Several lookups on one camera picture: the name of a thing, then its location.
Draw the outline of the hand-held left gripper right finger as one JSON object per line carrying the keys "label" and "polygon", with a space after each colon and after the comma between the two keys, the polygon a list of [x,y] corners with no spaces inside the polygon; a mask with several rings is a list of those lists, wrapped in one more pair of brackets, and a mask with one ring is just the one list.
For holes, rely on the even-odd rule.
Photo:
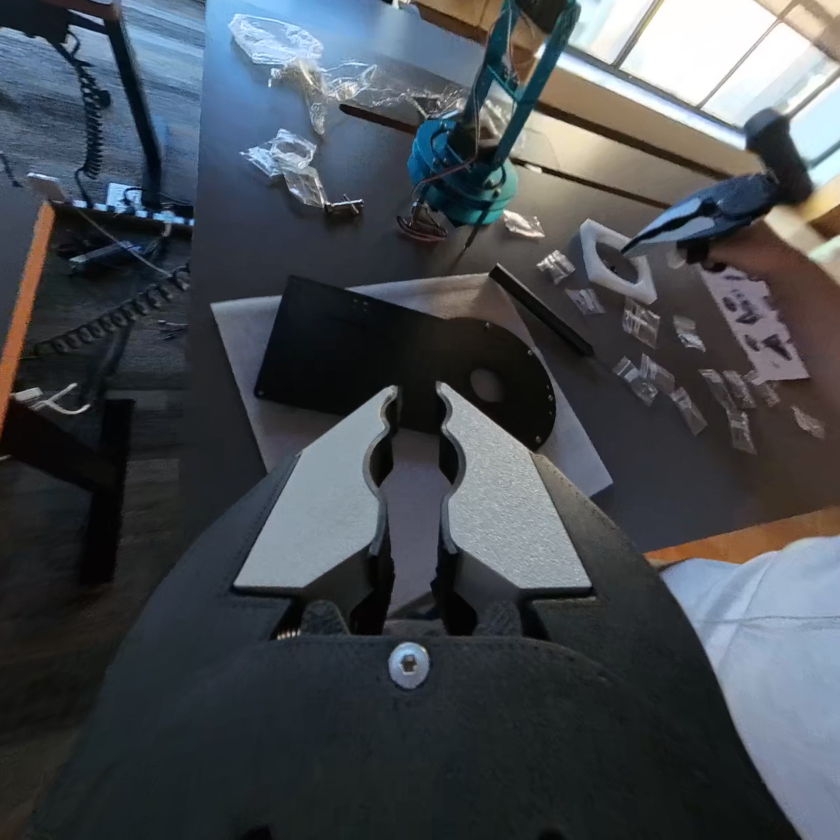
{"label": "hand-held left gripper right finger", "polygon": [[453,594],[476,616],[495,603],[591,595],[531,450],[452,386],[439,381],[435,390],[443,411],[440,468],[451,485],[440,546]]}

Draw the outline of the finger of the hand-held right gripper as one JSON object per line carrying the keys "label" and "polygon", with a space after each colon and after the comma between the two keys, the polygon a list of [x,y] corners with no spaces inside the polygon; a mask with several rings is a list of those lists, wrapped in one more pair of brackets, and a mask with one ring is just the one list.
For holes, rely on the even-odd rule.
{"label": "finger of the hand-held right gripper", "polygon": [[623,256],[643,256],[661,245],[704,238],[720,218],[711,210],[667,210],[645,226],[623,247]]}
{"label": "finger of the hand-held right gripper", "polygon": [[623,247],[622,253],[647,253],[663,245],[677,245],[704,238],[713,231],[718,216],[717,201],[699,193],[664,211]]}

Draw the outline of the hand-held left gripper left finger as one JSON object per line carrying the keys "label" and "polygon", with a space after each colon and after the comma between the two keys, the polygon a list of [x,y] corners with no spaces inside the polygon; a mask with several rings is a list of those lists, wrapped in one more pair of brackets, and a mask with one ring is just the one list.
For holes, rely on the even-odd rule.
{"label": "hand-held left gripper left finger", "polygon": [[237,593],[386,615],[395,569],[382,484],[399,413],[400,389],[389,385],[300,452],[234,579]]}

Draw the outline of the white foam square frame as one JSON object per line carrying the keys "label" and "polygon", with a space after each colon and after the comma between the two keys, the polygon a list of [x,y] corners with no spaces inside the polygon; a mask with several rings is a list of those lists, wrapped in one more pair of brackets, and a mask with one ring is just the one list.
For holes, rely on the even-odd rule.
{"label": "white foam square frame", "polygon": [[625,280],[613,269],[608,268],[597,251],[598,245],[606,245],[614,250],[621,251],[625,245],[630,243],[630,238],[587,218],[580,225],[580,241],[585,273],[591,283],[623,295],[625,298],[634,299],[645,306],[656,302],[658,293],[652,270],[645,256],[630,256],[627,258],[636,272],[635,281],[630,281]]}

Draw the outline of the dark grey electric screwdriver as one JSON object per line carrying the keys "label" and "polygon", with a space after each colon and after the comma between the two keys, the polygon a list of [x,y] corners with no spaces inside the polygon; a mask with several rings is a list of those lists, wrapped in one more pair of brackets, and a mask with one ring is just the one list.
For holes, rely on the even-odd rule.
{"label": "dark grey electric screwdriver", "polygon": [[550,329],[557,337],[585,359],[594,359],[595,352],[592,345],[566,321],[550,309],[527,286],[512,275],[508,269],[496,264],[488,272],[488,277],[494,280],[515,302],[522,305],[534,318]]}

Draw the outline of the black metal base plate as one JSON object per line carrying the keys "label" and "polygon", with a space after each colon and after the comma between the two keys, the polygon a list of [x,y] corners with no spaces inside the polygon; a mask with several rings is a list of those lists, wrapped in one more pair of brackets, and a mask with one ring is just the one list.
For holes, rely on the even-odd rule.
{"label": "black metal base plate", "polygon": [[557,414],[551,378],[513,332],[479,318],[441,318],[290,276],[255,396],[347,416],[387,386],[400,389],[400,427],[437,434],[445,383],[536,450]]}

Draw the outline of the dark grey desk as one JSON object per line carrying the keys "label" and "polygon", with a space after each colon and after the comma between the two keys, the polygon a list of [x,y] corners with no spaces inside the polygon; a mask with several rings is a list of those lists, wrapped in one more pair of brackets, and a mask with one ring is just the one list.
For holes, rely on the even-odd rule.
{"label": "dark grey desk", "polygon": [[664,315],[655,357],[696,402],[708,427],[686,428],[669,400],[646,407],[612,367],[643,345],[621,328],[623,300],[605,293],[607,314],[583,318],[564,291],[536,270],[547,248],[495,224],[459,256],[467,231],[420,245],[400,235],[396,216],[412,191],[405,133],[339,116],[316,166],[330,194],[364,200],[362,217],[310,215],[285,188],[269,186],[239,155],[278,128],[303,132],[306,106],[295,89],[270,87],[264,68],[237,49],[237,13],[284,20],[317,36],[332,60],[402,60],[449,81],[471,82],[481,49],[382,2],[208,2],[192,249],[188,339],[192,378],[185,399],[182,466],[187,540],[192,541],[266,473],[238,393],[211,304],[276,296],[289,275],[340,287],[485,273],[496,263],[533,288],[595,346],[584,360],[524,314],[574,414],[601,457],[612,487],[598,498],[643,551],[838,505],[838,416],[812,380],[780,387],[783,403],[751,415],[756,455],[731,446],[724,412],[700,366],[741,367],[739,347],[694,269],[654,261]]}

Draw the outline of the dark desk with orange edge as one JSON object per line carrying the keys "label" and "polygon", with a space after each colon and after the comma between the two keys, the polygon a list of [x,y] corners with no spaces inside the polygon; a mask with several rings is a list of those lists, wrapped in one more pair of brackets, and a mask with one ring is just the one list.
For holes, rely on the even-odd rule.
{"label": "dark desk with orange edge", "polygon": [[89,494],[79,580],[83,585],[104,585],[112,581],[117,567],[134,401],[104,401],[98,445],[93,448],[13,396],[55,221],[56,213],[47,203],[2,194],[2,455]]}

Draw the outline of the person's right hand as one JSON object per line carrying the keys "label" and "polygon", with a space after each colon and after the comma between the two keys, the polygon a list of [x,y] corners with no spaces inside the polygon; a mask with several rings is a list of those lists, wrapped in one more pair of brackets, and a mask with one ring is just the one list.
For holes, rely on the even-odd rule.
{"label": "person's right hand", "polygon": [[713,264],[725,264],[742,270],[751,277],[774,282],[792,283],[806,278],[824,280],[831,291],[838,291],[838,279],[806,253],[775,233],[764,221],[741,227],[733,234],[719,238],[709,247]]}

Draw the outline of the window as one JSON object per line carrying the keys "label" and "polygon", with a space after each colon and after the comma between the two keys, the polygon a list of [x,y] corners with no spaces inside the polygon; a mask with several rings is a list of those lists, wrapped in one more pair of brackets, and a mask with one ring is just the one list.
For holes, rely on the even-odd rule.
{"label": "window", "polygon": [[838,177],[838,1],[590,1],[558,67],[743,151],[788,118],[817,186]]}

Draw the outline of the printed instruction sheet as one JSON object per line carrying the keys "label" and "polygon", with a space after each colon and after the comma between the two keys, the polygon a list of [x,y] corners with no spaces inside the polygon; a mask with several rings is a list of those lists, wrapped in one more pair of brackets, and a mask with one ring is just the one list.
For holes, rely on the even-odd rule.
{"label": "printed instruction sheet", "polygon": [[810,377],[763,280],[728,266],[720,271],[698,267],[697,271],[762,382]]}

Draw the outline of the white foam sheet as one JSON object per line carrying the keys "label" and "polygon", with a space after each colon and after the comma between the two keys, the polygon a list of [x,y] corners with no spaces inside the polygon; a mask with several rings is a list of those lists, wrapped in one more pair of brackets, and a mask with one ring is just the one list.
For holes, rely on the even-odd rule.
{"label": "white foam sheet", "polygon": [[[536,343],[512,300],[485,274],[414,279],[354,287],[368,297],[439,317],[473,317],[494,322]],[[255,395],[259,367],[281,297],[213,303],[211,309],[267,471],[327,432],[337,416],[265,402]],[[554,463],[588,497],[613,486],[613,478],[552,380],[556,402],[553,431],[539,453]],[[449,483],[438,467],[437,434],[400,427],[393,440],[394,468],[382,490],[388,506],[395,582],[389,616],[422,611],[434,603],[431,582],[438,558],[441,502]]]}

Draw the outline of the person's white shirt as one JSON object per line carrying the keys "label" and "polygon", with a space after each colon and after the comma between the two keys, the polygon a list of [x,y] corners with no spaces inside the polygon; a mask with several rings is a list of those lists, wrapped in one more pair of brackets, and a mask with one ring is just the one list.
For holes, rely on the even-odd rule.
{"label": "person's white shirt", "polygon": [[839,838],[839,537],[660,578],[694,627],[738,734],[802,838]]}

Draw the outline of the small crumpled clear plastic bag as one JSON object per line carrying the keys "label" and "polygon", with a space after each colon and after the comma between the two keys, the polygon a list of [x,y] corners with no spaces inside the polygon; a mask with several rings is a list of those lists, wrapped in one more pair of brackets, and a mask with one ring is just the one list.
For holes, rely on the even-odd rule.
{"label": "small crumpled clear plastic bag", "polygon": [[318,145],[300,135],[279,129],[267,142],[239,152],[272,183],[284,182],[301,204],[325,210],[328,198],[312,162]]}

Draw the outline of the power strip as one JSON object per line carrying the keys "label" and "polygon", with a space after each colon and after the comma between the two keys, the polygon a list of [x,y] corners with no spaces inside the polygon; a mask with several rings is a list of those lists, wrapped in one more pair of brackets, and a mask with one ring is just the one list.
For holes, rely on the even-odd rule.
{"label": "power strip", "polygon": [[191,203],[163,194],[159,205],[152,207],[144,201],[141,188],[128,183],[110,182],[103,201],[87,203],[81,198],[72,198],[69,207],[96,217],[124,217],[130,222],[171,225],[189,233],[195,227],[194,207]]}

